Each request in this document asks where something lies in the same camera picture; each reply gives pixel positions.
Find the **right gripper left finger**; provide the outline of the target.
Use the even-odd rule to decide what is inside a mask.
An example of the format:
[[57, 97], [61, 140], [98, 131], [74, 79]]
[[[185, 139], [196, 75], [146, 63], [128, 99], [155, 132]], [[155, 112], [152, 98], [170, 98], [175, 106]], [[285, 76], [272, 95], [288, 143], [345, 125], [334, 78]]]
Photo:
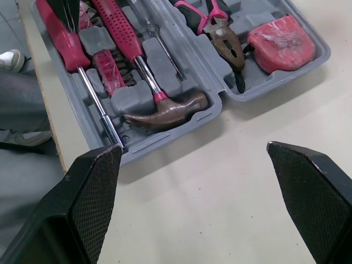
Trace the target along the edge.
[[37, 204], [1, 263], [97, 263], [114, 207], [122, 148], [91, 150]]

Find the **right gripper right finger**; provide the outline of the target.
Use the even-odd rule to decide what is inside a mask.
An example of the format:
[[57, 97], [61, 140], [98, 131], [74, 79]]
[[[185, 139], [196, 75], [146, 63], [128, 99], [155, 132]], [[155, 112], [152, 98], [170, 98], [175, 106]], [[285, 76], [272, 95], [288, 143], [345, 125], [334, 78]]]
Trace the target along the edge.
[[324, 153], [266, 147], [287, 211], [316, 263], [351, 263], [351, 178]]

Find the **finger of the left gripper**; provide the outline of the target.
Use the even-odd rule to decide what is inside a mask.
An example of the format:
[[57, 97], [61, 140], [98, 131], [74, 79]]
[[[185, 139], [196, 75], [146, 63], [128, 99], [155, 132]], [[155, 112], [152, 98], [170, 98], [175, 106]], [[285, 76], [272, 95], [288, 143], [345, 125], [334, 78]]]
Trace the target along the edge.
[[69, 0], [47, 0], [54, 14], [62, 22], [66, 29], [72, 31], [72, 13]]
[[67, 0], [67, 12], [68, 12], [68, 25], [71, 31], [79, 30], [79, 12], [80, 12], [80, 1], [79, 0]]

